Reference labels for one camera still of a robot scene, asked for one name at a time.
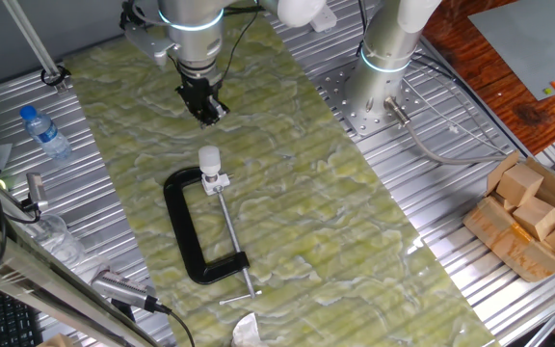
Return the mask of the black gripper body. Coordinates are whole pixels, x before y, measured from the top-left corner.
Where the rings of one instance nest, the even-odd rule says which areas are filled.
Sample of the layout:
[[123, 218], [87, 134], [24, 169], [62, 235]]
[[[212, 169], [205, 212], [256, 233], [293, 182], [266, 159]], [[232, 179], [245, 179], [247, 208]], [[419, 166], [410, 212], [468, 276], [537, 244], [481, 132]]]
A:
[[219, 90], [222, 85], [223, 78], [221, 74], [212, 78], [182, 74], [181, 85], [176, 88], [176, 91], [186, 103], [200, 103], [202, 100], [208, 99], [209, 97], [218, 102]]

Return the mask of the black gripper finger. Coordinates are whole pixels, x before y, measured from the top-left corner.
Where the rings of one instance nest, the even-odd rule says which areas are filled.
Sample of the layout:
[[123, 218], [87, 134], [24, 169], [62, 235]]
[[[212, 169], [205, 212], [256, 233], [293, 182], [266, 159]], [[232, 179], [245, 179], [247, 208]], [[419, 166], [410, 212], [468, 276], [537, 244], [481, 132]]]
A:
[[215, 99], [212, 95], [208, 97], [208, 103], [215, 120], [220, 120], [230, 112], [225, 104]]
[[195, 119], [199, 122], [200, 127], [204, 128], [210, 124], [209, 118], [206, 117], [204, 109], [202, 106], [198, 106], [195, 103], [188, 104], [188, 110], [190, 113], [195, 117]]

